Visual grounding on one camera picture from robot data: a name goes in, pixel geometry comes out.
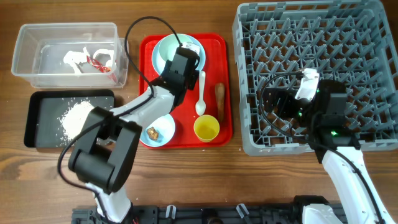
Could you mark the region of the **green bowl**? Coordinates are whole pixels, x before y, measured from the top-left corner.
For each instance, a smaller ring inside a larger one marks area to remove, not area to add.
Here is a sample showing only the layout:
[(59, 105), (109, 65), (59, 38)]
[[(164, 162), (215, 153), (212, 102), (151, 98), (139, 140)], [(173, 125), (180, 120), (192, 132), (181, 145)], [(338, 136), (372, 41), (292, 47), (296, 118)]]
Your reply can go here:
[(180, 44), (187, 42), (193, 42), (193, 40), (189, 35), (186, 34), (170, 34), (164, 37), (159, 43), (157, 58), (163, 62), (166, 62), (167, 60), (172, 61), (176, 49), (180, 46)]

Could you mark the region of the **light blue plate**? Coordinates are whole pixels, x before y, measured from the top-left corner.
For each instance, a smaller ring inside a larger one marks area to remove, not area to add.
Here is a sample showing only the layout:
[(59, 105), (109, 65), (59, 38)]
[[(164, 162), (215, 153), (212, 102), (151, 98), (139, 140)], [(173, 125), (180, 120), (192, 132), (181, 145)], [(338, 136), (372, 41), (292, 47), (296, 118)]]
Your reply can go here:
[[(205, 62), (206, 62), (206, 53), (205, 53), (205, 49), (202, 46), (202, 44), (194, 37), (190, 36), (193, 40), (192, 43), (197, 44), (200, 46), (201, 50), (200, 50), (200, 61), (199, 64), (196, 68), (196, 70), (201, 71), (203, 69), (203, 67), (205, 66)], [(157, 72), (158, 75), (160, 75), (164, 68), (165, 68), (165, 62), (159, 60), (157, 58), (157, 53), (158, 53), (158, 49), (159, 49), (159, 43), (160, 41), (155, 45), (154, 50), (152, 51), (152, 66), (154, 68), (154, 70)]]

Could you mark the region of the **carrot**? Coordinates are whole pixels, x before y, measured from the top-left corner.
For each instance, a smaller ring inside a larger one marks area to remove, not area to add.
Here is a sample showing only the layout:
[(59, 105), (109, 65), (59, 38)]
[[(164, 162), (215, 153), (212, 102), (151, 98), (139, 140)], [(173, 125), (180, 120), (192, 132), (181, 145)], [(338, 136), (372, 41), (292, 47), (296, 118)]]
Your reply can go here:
[(221, 123), (224, 120), (224, 96), (225, 86), (223, 83), (215, 85), (215, 98), (218, 109), (218, 121)]

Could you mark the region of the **yellow cup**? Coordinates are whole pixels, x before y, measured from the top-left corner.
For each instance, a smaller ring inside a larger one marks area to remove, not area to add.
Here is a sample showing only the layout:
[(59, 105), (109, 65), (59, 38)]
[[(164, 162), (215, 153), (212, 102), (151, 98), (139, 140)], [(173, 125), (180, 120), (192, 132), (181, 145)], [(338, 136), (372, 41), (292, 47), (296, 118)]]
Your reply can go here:
[(219, 134), (220, 124), (214, 116), (205, 114), (195, 120), (193, 130), (200, 141), (210, 142)]

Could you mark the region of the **small blue bowl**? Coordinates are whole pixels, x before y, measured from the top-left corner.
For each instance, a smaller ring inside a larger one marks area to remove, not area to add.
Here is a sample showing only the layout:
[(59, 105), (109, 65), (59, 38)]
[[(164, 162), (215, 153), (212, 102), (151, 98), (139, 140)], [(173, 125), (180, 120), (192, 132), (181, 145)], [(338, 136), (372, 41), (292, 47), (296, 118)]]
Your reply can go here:
[[(173, 138), (175, 130), (176, 125), (173, 117), (170, 114), (164, 115), (146, 127), (141, 133), (140, 142), (148, 147), (164, 146)], [(148, 131), (155, 131), (158, 134), (157, 139), (151, 139)]]

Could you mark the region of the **brown food scrap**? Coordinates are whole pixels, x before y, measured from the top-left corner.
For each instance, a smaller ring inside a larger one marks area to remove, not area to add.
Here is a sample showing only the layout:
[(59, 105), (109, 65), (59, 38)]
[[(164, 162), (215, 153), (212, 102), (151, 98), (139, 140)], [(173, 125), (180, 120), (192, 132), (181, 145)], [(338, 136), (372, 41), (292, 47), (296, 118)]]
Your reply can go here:
[(149, 139), (152, 141), (156, 141), (159, 138), (159, 133), (157, 132), (157, 130), (154, 127), (148, 128), (146, 130), (146, 133), (147, 133)]

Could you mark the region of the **red snack wrapper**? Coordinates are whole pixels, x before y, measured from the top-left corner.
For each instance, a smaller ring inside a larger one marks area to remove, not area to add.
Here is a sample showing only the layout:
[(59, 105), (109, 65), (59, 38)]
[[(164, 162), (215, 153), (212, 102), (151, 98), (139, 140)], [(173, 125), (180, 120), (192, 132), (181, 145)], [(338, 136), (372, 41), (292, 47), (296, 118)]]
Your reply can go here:
[[(86, 57), (87, 62), (94, 67), (95, 69), (99, 70), (101, 73), (108, 73), (111, 71), (111, 69), (105, 65), (103, 65), (102, 63), (100, 63), (99, 61), (97, 61), (96, 59), (93, 59), (89, 56)], [(114, 73), (111, 73), (110, 75), (108, 75), (108, 78), (111, 79), (113, 82), (117, 82), (116, 76)]]

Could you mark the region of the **white rice pile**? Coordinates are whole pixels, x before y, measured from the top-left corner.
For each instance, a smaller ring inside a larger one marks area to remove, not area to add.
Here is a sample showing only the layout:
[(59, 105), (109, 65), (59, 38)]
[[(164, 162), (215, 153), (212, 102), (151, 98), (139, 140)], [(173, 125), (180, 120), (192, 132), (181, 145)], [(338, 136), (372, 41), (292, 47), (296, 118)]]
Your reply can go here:
[(81, 100), (76, 103), (69, 102), (66, 112), (59, 118), (60, 122), (60, 140), (71, 141), (82, 130), (88, 113), (94, 108), (88, 100)]

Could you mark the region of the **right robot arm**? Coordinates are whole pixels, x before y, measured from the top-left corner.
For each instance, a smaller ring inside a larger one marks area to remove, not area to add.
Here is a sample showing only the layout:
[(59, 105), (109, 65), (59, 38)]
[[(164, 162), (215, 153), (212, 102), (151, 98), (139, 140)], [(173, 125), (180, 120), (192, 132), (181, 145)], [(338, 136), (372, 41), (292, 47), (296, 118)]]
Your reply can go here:
[(305, 96), (265, 86), (260, 109), (262, 114), (276, 110), (307, 129), (304, 141), (330, 176), (349, 223), (393, 223), (367, 172), (360, 143), (345, 126), (346, 102), (343, 83), (321, 80)]

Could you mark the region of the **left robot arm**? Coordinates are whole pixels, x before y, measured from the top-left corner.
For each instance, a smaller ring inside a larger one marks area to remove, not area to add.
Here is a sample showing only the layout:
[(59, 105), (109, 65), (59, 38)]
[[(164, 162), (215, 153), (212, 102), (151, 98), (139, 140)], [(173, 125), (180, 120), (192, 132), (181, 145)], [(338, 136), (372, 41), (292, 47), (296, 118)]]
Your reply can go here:
[(83, 182), (83, 189), (94, 193), (97, 222), (134, 222), (124, 184), (141, 133), (182, 104), (187, 90), (195, 87), (199, 61), (195, 51), (177, 47), (173, 59), (145, 93), (111, 111), (96, 107), (88, 113), (82, 132), (70, 143), (74, 149), (68, 168)]

